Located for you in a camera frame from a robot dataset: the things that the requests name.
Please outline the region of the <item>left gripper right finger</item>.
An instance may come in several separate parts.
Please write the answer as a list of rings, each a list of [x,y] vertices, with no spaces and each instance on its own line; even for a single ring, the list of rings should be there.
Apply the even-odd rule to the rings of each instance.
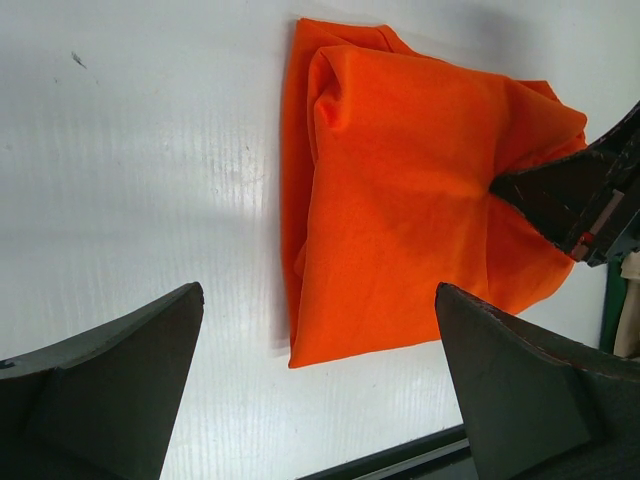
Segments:
[[[438,286],[435,309],[479,478],[638,478],[638,362],[452,284]]]

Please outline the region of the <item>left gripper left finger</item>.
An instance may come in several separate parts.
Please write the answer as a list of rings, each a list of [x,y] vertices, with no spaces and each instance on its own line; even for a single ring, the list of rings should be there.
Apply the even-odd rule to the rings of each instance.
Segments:
[[[159,478],[203,314],[203,289],[188,283],[2,360],[2,478]]]

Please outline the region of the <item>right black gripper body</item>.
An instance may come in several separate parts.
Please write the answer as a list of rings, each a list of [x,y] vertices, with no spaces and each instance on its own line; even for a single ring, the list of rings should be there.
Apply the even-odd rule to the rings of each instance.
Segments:
[[[570,257],[599,266],[639,250],[639,106],[634,105],[586,153],[608,170],[581,214],[583,232]]]

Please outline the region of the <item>orange t shirt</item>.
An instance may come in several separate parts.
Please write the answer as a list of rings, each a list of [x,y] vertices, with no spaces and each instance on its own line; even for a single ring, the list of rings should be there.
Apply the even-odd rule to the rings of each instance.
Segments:
[[[544,81],[300,19],[281,123],[290,366],[437,340],[443,282],[511,314],[553,295],[572,260],[489,187],[583,149],[586,123]]]

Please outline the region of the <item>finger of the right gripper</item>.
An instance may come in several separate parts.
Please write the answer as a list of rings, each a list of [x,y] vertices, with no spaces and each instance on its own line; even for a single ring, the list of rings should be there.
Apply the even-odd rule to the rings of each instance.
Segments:
[[[514,207],[549,242],[573,252],[613,198],[618,162],[587,150],[496,177],[490,192]]]

